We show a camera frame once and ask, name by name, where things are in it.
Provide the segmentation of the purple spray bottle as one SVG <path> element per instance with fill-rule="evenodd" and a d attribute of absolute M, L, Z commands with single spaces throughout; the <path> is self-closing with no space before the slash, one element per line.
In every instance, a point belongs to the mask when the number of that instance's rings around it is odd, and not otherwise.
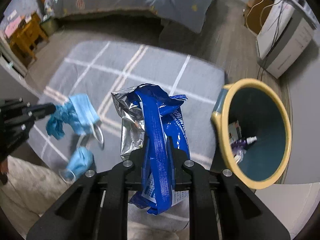
<path fill-rule="evenodd" d="M 231 148 L 232 149 L 245 148 L 256 141 L 257 141 L 257 137 L 248 137 L 246 139 L 239 139 L 231 144 Z"/>

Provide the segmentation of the dark grey bed sheet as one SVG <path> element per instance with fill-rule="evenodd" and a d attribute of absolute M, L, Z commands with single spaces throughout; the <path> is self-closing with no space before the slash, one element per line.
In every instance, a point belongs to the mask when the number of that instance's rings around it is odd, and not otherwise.
<path fill-rule="evenodd" d="M 161 19 L 163 30 L 159 35 L 159 46 L 167 49 L 182 49 L 191 46 L 199 34 L 174 21 Z"/>

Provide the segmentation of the blue face mask with loops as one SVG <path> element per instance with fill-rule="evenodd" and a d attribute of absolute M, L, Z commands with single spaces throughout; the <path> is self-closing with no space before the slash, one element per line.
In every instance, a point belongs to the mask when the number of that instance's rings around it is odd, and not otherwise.
<path fill-rule="evenodd" d="M 72 154 L 66 168 L 59 170 L 59 175 L 64 182 L 72 184 L 90 169 L 93 162 L 93 153 L 81 146 Z"/>

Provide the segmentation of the wooden TV cabinet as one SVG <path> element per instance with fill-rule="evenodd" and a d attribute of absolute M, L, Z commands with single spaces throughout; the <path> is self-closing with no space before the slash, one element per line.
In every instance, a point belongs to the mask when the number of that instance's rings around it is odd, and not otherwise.
<path fill-rule="evenodd" d="M 258 35 L 265 23 L 274 0 L 248 0 L 243 12 L 244 26 Z"/>

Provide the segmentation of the green medicine box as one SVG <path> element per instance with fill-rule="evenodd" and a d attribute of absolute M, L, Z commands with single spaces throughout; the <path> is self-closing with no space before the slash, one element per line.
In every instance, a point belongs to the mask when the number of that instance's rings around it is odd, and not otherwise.
<path fill-rule="evenodd" d="M 238 121 L 235 121 L 228 125 L 228 136 L 230 144 L 242 138 L 241 127 Z"/>

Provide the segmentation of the small wooden chair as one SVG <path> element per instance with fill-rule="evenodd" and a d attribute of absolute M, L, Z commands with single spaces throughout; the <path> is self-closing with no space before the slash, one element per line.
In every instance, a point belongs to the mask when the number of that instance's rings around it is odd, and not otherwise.
<path fill-rule="evenodd" d="M 37 49 L 36 41 L 41 38 L 41 40 L 49 42 L 48 36 L 42 30 L 40 23 L 39 15 L 32 12 L 30 20 L 26 22 L 23 17 L 9 37 L 10 49 L 25 67 L 28 67 L 32 60 L 37 60 L 33 52 Z"/>

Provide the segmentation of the green small bin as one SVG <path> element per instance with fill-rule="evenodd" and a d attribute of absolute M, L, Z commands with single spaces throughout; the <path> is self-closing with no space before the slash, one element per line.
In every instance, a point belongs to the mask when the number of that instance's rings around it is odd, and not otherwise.
<path fill-rule="evenodd" d="M 40 27 L 47 34 L 47 36 L 52 36 L 53 33 L 55 33 L 59 28 L 59 25 L 56 19 L 49 17 L 40 23 Z"/>

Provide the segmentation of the blue wet wipes pack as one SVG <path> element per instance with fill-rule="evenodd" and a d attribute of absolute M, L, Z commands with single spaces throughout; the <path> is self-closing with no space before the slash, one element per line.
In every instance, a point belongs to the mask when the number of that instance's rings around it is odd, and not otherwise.
<path fill-rule="evenodd" d="M 173 150 L 190 156 L 181 106 L 184 94 L 170 96 L 160 86 L 142 84 L 112 93 L 121 117 L 121 158 L 143 148 L 142 190 L 130 203 L 148 213 L 159 215 L 188 196 L 175 190 Z"/>

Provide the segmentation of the yellow teal trash bin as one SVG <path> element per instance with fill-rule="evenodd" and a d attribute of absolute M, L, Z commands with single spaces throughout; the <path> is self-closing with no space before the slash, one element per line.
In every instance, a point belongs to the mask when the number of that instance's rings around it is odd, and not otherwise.
<path fill-rule="evenodd" d="M 256 79 L 241 79 L 224 85 L 213 108 L 218 150 L 222 160 L 246 186 L 260 190 L 274 184 L 289 162 L 292 132 L 287 111 L 274 90 Z M 257 137 L 246 146 L 242 161 L 234 159 L 229 125 L 237 121 L 244 139 Z"/>

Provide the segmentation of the grey plaid blanket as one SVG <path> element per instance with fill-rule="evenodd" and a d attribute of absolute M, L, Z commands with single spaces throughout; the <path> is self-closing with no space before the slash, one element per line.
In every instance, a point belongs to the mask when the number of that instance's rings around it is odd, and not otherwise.
<path fill-rule="evenodd" d="M 53 67 L 40 103 L 64 103 L 71 95 L 86 94 L 100 116 L 105 146 L 88 143 L 98 172 L 121 161 L 121 118 L 111 93 L 144 83 L 159 85 L 169 95 L 184 94 L 181 107 L 191 159 L 210 168 L 216 150 L 215 131 L 210 121 L 218 93 L 225 83 L 221 68 L 190 55 L 156 47 L 116 41 L 83 41 L 66 54 L 49 51 L 42 69 Z"/>

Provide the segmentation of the blue nitrile glove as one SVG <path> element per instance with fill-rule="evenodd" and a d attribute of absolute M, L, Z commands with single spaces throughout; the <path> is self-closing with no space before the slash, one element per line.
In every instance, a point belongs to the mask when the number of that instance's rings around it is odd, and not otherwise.
<path fill-rule="evenodd" d="M 65 135 L 63 124 L 71 125 L 75 119 L 75 109 L 70 101 L 64 105 L 56 105 L 56 111 L 50 116 L 46 125 L 47 134 L 57 140 L 62 139 Z"/>

